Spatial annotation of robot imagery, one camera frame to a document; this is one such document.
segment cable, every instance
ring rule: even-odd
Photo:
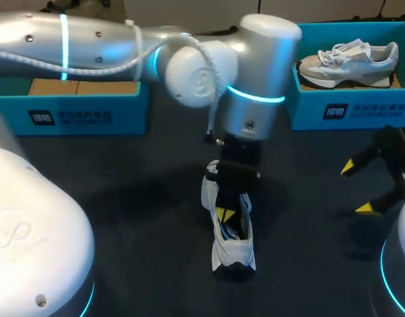
[[[211,58],[209,52],[205,49],[205,47],[195,38],[193,38],[189,34],[171,34],[167,36],[163,41],[152,45],[146,51],[143,51],[143,41],[142,41],[142,33],[140,27],[134,24],[133,21],[127,20],[126,25],[131,26],[135,30],[136,35],[136,42],[137,42],[137,56],[133,58],[131,61],[117,67],[111,67],[106,69],[78,69],[78,68],[70,68],[70,67],[62,67],[58,65],[54,65],[51,63],[46,63],[44,61],[39,61],[37,59],[32,59],[29,57],[7,53],[7,52],[0,52],[0,58],[8,59],[11,61],[15,61],[18,63],[23,63],[27,65],[31,65],[33,67],[41,68],[47,71],[54,71],[57,73],[66,73],[68,75],[78,75],[78,76],[108,76],[113,75],[116,73],[121,73],[131,69],[134,65],[137,64],[137,69],[135,71],[135,76],[133,76],[134,81],[139,81],[142,68],[143,68],[143,60],[153,52],[157,50],[157,48],[169,43],[174,42],[177,43],[178,40],[185,42],[188,46],[192,46],[193,48],[197,49],[205,59],[206,63],[208,64],[210,75],[211,75],[211,82],[214,86],[214,93],[211,99],[211,105],[209,108],[209,115],[208,115],[208,127],[207,127],[207,135],[213,137],[214,132],[214,123],[215,123],[215,115],[218,108],[219,99],[223,93],[221,87],[221,78],[219,76],[219,72],[215,66],[214,60]]]
[[[382,17],[383,17],[383,15],[382,15],[381,13],[382,13],[383,8],[385,7],[385,5],[386,5],[386,0],[383,0],[383,3],[381,4],[380,11],[379,11],[379,13],[377,14],[377,18],[382,18]]]

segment wall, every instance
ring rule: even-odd
[[[126,12],[140,26],[180,25],[190,32],[218,30],[256,12],[258,0],[125,0]],[[295,22],[375,16],[382,0],[262,0],[262,13]],[[0,12],[39,10],[47,0],[0,0]],[[405,0],[387,0],[384,16],[405,13]]]

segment shoe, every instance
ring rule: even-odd
[[[299,74],[321,88],[334,88],[344,81],[388,88],[398,63],[398,52],[394,42],[388,46],[370,46],[358,39],[302,59]]]
[[[217,173],[218,160],[212,161],[208,173]],[[224,209],[217,206],[219,186],[217,182],[202,181],[202,205],[210,214],[214,226],[214,237],[211,263],[212,270],[220,267],[236,269],[237,271],[255,271],[254,244],[252,238],[252,223],[249,213],[252,209],[248,194],[239,197],[236,210]]]

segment yellow tip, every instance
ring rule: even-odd
[[[344,173],[346,173],[348,170],[350,170],[354,166],[355,165],[353,164],[352,159],[348,160],[348,162],[346,163],[344,169],[340,172],[340,174],[343,175]]]
[[[356,213],[374,213],[373,206],[368,202],[364,206],[355,210]]]

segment blue led light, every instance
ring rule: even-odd
[[[154,53],[154,58],[153,58],[153,60],[152,60],[152,68],[154,69],[154,74],[155,74],[155,76],[157,76],[157,78],[158,78],[157,60],[158,60],[158,55],[160,54],[160,51],[161,51],[161,47],[162,47],[162,46],[160,46],[159,48],[157,48],[157,50],[156,50],[155,53]]]
[[[91,295],[89,297],[88,303],[87,303],[85,309],[83,310],[82,314],[79,317],[83,317],[86,314],[86,311],[88,310],[89,305],[91,305],[92,298],[94,296],[94,289],[95,289],[95,283],[92,285],[92,292],[91,292]]]
[[[259,101],[259,102],[267,102],[269,104],[278,104],[278,103],[283,102],[285,100],[284,96],[279,97],[279,98],[265,98],[265,97],[252,96],[251,94],[245,94],[244,92],[241,92],[241,91],[239,91],[237,89],[234,89],[232,86],[228,86],[228,89],[231,92],[233,92],[233,93],[235,93],[238,96],[241,96],[243,98],[251,99],[251,100]]]
[[[67,16],[66,15],[60,15],[59,16],[61,19],[61,35],[63,37],[63,67],[68,68],[69,67],[69,27],[67,24]],[[66,81],[67,80],[67,73],[62,73],[61,74],[61,80]]]
[[[385,252],[386,242],[383,244],[383,249],[381,249],[381,257],[380,257],[381,275],[383,276],[383,281],[385,282],[385,285],[386,285],[388,293],[390,294],[390,297],[393,299],[393,301],[396,303],[396,305],[398,305],[400,310],[403,311],[403,313],[405,313],[405,308],[403,308],[403,306],[399,303],[399,301],[396,299],[396,297],[394,297],[392,291],[390,290],[390,287],[387,284],[385,271],[384,271],[384,268],[383,268],[383,256],[384,256],[384,252]]]

